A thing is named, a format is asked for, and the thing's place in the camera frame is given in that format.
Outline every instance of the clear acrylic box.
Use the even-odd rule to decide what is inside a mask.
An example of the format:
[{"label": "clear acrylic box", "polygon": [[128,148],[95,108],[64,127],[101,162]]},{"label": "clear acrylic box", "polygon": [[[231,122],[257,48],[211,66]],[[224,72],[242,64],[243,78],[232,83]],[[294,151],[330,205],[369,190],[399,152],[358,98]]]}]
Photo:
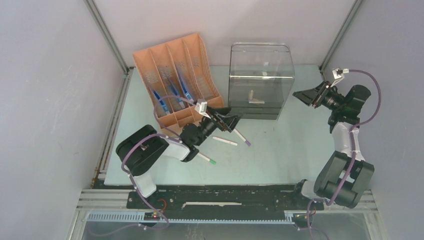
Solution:
[{"label": "clear acrylic box", "polygon": [[295,80],[284,43],[236,42],[231,46],[228,106],[245,119],[278,119]]}]

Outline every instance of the container lid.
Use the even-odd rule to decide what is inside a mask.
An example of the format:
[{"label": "container lid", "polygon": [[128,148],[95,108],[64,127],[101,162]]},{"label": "container lid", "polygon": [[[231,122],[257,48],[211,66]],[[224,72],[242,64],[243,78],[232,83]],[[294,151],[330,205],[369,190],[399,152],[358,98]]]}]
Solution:
[{"label": "container lid", "polygon": [[294,79],[290,49],[284,43],[236,42],[231,46],[230,78]]}]

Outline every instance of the blue marker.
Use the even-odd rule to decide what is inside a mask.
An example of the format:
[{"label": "blue marker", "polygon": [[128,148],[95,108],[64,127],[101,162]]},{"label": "blue marker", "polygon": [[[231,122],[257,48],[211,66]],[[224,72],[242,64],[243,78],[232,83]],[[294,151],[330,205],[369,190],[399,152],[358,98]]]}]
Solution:
[{"label": "blue marker", "polygon": [[187,98],[188,100],[193,100],[192,96],[190,95],[189,91],[186,88],[186,83],[184,82],[183,77],[180,74],[180,70],[178,69],[177,66],[175,66],[176,68],[176,74],[178,74],[178,79],[179,79],[179,83],[181,84],[181,88],[182,88],[182,92],[184,93],[185,98]]},{"label": "blue marker", "polygon": [[[177,88],[175,87],[175,85],[173,84],[173,82],[171,81],[171,79],[169,77],[167,77],[167,79],[168,79],[168,82],[170,83],[170,85],[168,85],[168,88],[173,92],[173,94],[175,96],[178,96],[179,97],[180,94],[178,94]],[[181,106],[181,108],[182,109],[185,109],[186,106],[184,105],[184,102],[181,99],[179,99],[179,98],[177,98],[177,100],[178,100],[178,103]]]},{"label": "blue marker", "polygon": [[[153,89],[150,89],[150,90],[154,94],[154,96],[156,97],[157,100],[161,99],[161,96],[159,96],[159,94],[155,90],[153,90]],[[170,114],[170,111],[168,110],[168,107],[165,104],[165,102],[163,100],[159,100],[159,103],[162,106],[163,111],[165,112],[165,114],[166,115]]]}]

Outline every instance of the table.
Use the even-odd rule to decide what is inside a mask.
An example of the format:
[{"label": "table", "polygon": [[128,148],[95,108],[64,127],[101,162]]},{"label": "table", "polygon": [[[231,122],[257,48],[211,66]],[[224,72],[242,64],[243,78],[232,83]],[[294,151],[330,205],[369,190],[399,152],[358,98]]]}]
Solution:
[{"label": "table", "polygon": [[[292,91],[316,87],[322,77],[316,65],[295,65]],[[227,104],[228,66],[211,66],[212,79]],[[161,157],[149,170],[159,185],[269,185],[292,184],[302,179],[315,180],[334,151],[327,125],[331,111],[323,106],[313,109],[290,93],[277,121],[241,119],[237,129],[252,145],[247,146],[234,132],[218,129],[199,150],[216,161],[213,165],[196,156],[190,162]],[[146,124],[159,130],[147,90],[134,70],[113,143],[105,185],[130,185],[115,153],[118,144]],[[221,137],[238,146],[212,139]]]}]

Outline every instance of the white wall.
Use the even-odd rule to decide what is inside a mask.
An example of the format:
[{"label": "white wall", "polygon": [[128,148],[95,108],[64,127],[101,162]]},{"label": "white wall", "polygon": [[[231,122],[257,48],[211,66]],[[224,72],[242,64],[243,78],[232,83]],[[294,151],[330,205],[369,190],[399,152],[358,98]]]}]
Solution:
[{"label": "white wall", "polygon": [[82,0],[0,1],[0,239],[65,239],[123,73]]},{"label": "white wall", "polygon": [[284,42],[295,64],[323,61],[354,0],[96,0],[129,66],[132,53],[200,32],[209,64],[234,42]]},{"label": "white wall", "polygon": [[[365,1],[326,71],[343,67],[369,71],[381,85],[380,113],[360,128],[363,156],[374,164],[371,189],[390,239],[422,239],[424,1]],[[349,73],[339,83],[348,91],[363,84],[372,96],[360,114],[377,104],[372,81]]]}]

